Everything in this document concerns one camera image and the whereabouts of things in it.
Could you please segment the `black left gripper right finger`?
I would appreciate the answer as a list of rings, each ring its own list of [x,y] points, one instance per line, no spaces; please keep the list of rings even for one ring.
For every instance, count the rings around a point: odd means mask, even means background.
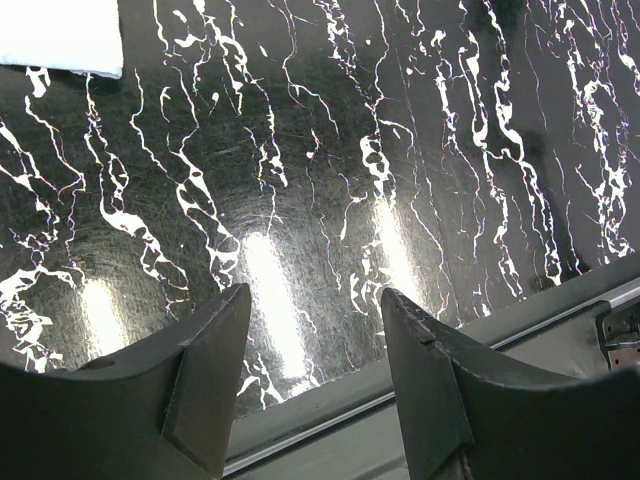
[[[413,479],[635,479],[639,369],[576,379],[521,362],[399,291],[382,316]]]

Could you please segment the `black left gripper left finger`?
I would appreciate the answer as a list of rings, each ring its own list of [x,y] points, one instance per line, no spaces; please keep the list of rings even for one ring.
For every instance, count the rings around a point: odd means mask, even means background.
[[[219,479],[251,315],[236,284],[81,368],[1,368],[5,479]]]

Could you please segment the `light blue towel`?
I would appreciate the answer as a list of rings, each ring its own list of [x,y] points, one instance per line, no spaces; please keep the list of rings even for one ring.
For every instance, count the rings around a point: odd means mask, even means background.
[[[1,63],[119,79],[124,66],[116,1],[3,1]]]

